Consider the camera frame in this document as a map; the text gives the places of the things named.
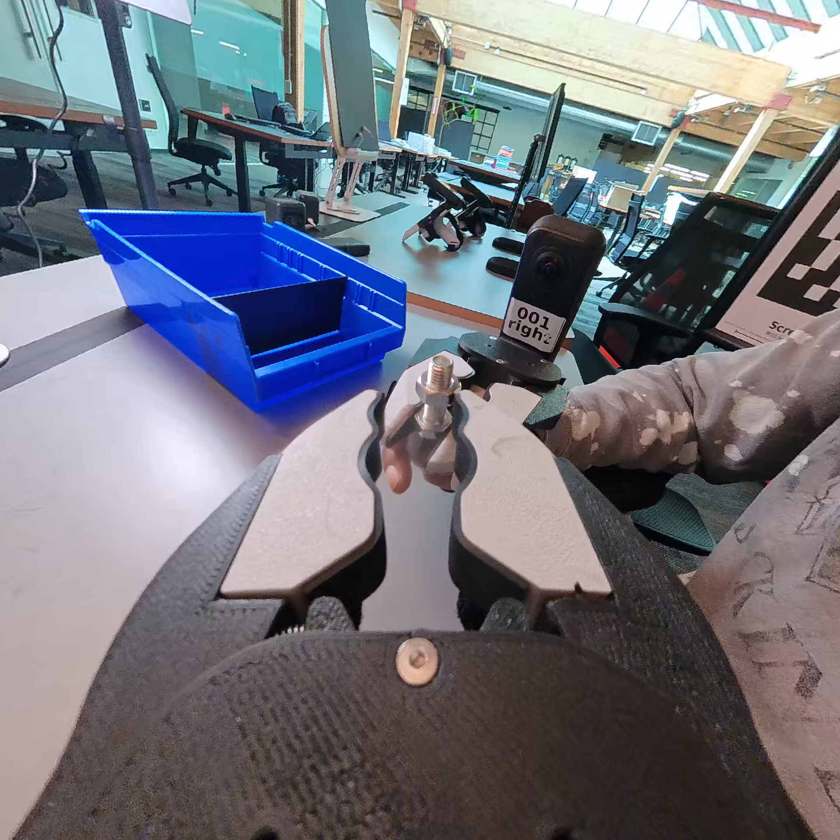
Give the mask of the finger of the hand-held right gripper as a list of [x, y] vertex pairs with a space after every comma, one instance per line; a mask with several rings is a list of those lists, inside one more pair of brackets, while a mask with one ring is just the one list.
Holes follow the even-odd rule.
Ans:
[[487, 388], [487, 403], [500, 414], [526, 426], [533, 410], [542, 402], [542, 395], [518, 385], [494, 383]]
[[[459, 380], [460, 389], [462, 384], [469, 384], [470, 381], [474, 378], [474, 368], [460, 356], [451, 352], [439, 352], [436, 354], [446, 354], [453, 360], [455, 364], [454, 372], [455, 376]], [[390, 446], [394, 442], [404, 437], [407, 437], [408, 435], [413, 433], [420, 433], [424, 437], [440, 435], [422, 432], [419, 426], [417, 425], [416, 420], [417, 410], [421, 406], [421, 402], [417, 396], [416, 391], [417, 378], [421, 373], [425, 372], [427, 368], [427, 363], [432, 357], [428, 358], [427, 360], [423, 360], [406, 369], [401, 374], [399, 379], [395, 382], [394, 386], [392, 387], [388, 396], [386, 397], [382, 419], [383, 446]], [[449, 406], [450, 412], [454, 399], [455, 396], [452, 399], [451, 404]]]

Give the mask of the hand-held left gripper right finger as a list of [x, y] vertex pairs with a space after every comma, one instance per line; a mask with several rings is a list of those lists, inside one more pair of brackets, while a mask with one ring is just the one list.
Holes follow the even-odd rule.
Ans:
[[613, 598], [560, 464], [521, 421], [476, 394], [453, 408], [455, 492], [448, 570], [468, 603], [501, 598], [538, 618], [550, 602]]

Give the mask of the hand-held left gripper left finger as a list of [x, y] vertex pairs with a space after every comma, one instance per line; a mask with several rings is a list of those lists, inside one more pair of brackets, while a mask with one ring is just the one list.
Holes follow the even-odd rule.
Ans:
[[375, 549], [382, 498], [367, 464], [382, 394], [366, 390], [281, 453], [219, 593], [304, 601]]

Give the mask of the silver bolt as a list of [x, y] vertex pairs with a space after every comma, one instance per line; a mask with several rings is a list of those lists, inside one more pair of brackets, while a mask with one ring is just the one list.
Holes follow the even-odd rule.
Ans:
[[[442, 390], [456, 378], [454, 368], [453, 360], [446, 354], [439, 353], [428, 361], [425, 372], [419, 376], [422, 376], [433, 388]], [[416, 413], [416, 422], [424, 433], [441, 434], [449, 428], [452, 416], [449, 407], [444, 411], [436, 411], [430, 406], [421, 404]]]

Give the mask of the blue plastic bin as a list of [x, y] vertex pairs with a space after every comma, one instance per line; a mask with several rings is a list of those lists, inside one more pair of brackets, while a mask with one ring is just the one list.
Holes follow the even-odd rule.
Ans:
[[[251, 409], [381, 362], [406, 331], [406, 283], [257, 213], [82, 208], [125, 305]], [[345, 276], [337, 332], [251, 355], [215, 298]]]

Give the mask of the person's left hand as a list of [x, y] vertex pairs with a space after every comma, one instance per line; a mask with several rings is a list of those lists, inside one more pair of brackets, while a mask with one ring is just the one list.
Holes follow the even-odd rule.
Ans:
[[452, 434], [424, 437], [413, 433], [382, 449], [387, 483], [395, 494], [410, 487], [415, 474], [447, 493], [455, 492], [456, 442]]

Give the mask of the idle hand-held gripper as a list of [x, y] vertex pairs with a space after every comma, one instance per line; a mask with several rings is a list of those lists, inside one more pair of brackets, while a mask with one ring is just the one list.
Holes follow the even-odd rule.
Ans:
[[493, 211], [494, 205], [490, 197], [468, 177], [460, 178], [460, 188], [464, 206], [455, 217], [456, 227], [461, 234], [469, 234], [472, 238], [483, 238], [487, 231], [487, 221], [482, 212]]
[[425, 174], [423, 182], [427, 187], [427, 197], [430, 200], [437, 199], [438, 205], [405, 231], [402, 243], [414, 235], [428, 243], [440, 239], [447, 251], [455, 253], [465, 242], [455, 217], [457, 211], [465, 208], [464, 201], [450, 186], [441, 182], [435, 173]]

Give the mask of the black mesh office chair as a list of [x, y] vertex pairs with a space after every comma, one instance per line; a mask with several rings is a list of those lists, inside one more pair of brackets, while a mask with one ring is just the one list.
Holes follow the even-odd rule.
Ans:
[[594, 344], [616, 371], [696, 352], [779, 210], [709, 193], [599, 307]]

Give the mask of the black bin divider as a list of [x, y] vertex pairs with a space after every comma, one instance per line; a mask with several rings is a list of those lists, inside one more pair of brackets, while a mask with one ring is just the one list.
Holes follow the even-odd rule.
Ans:
[[341, 325], [346, 276], [216, 297], [236, 314], [251, 355], [318, 339]]

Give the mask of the dark green chair seat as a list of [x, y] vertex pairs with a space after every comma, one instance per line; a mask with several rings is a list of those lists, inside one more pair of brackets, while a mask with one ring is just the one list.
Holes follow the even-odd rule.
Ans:
[[707, 557], [716, 547], [698, 509], [675, 490], [665, 488], [654, 505], [629, 516], [645, 537], [671, 549]]

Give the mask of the white printed marker sign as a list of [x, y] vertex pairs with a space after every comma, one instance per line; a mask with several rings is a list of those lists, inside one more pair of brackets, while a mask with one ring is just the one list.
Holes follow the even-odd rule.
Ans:
[[714, 327], [736, 345], [788, 338], [838, 311], [838, 132], [780, 210], [743, 277]]

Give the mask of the tall dark monitor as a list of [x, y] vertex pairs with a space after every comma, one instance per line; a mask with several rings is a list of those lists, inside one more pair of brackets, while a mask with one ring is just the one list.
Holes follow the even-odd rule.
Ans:
[[371, 42], [364, 1], [327, 1], [324, 44], [332, 138], [340, 153], [380, 152]]

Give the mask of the wooden top desk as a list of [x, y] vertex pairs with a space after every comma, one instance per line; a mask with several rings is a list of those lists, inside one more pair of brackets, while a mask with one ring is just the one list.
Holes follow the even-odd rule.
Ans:
[[1, 147], [11, 150], [20, 161], [36, 152], [67, 154], [76, 174], [85, 207], [107, 209], [95, 153], [127, 154], [123, 118], [112, 109], [71, 103], [61, 111], [61, 102], [31, 103], [2, 94]]
[[261, 141], [279, 141], [284, 144], [293, 144], [296, 149], [289, 149], [287, 152], [290, 158], [308, 159], [311, 163], [314, 163], [314, 177], [310, 192], [314, 192], [316, 162], [332, 159], [333, 147], [331, 141], [314, 140], [294, 134], [282, 129], [275, 122], [263, 125], [252, 120], [227, 119], [221, 113], [205, 112], [193, 108], [184, 108], [181, 110], [181, 114], [187, 120], [188, 136], [196, 136], [198, 123], [202, 122], [234, 140], [236, 192], [240, 213], [248, 214], [251, 212], [247, 143], [260, 144]]

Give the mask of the black pole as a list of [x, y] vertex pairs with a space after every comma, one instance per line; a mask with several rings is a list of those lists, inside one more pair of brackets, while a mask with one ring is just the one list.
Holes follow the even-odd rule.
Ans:
[[129, 55], [123, 36], [121, 5], [114, 1], [96, 1], [95, 5], [119, 97], [123, 134], [133, 166], [140, 204], [143, 210], [156, 210], [159, 203], [151, 165], [151, 151], [142, 125]]

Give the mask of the white panel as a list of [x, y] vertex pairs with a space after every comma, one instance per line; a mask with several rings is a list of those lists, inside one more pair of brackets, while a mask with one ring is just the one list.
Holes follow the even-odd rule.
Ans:
[[[96, 16], [98, 6], [104, 4], [99, 1], [57, 1], [59, 7], [68, 8], [79, 14]], [[139, 9], [146, 13], [171, 20], [178, 24], [190, 25], [197, 8], [194, 1], [114, 1], [118, 12], [125, 17], [130, 9]]]

